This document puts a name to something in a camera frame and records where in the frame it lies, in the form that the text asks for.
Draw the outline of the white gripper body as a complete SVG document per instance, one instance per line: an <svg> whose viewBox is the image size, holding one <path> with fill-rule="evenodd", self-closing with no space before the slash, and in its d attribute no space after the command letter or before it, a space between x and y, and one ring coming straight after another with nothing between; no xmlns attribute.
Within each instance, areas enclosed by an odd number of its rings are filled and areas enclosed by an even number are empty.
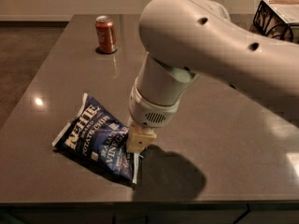
<svg viewBox="0 0 299 224"><path fill-rule="evenodd" d="M147 101L134 85L129 97L129 112L134 123L150 128L161 128L169 123L178 111L179 102L173 105L155 105Z"/></svg>

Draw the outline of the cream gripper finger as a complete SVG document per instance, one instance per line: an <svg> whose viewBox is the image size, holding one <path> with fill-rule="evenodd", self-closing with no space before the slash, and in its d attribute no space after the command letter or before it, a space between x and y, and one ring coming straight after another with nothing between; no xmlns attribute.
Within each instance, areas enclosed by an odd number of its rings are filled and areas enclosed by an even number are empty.
<svg viewBox="0 0 299 224"><path fill-rule="evenodd" d="M133 122L129 126L128 140L126 143L127 151L130 153L140 153L156 138L157 135L152 128Z"/></svg>

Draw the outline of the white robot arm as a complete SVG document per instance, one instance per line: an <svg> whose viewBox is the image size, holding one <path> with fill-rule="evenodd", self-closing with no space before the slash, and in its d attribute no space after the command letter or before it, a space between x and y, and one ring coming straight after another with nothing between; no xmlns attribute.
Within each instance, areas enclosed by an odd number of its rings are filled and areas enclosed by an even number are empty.
<svg viewBox="0 0 299 224"><path fill-rule="evenodd" d="M299 46L238 27L210 0L152 0L138 31L147 55L129 98L128 151L140 153L155 140L155 129L171 120L202 74L298 121Z"/></svg>

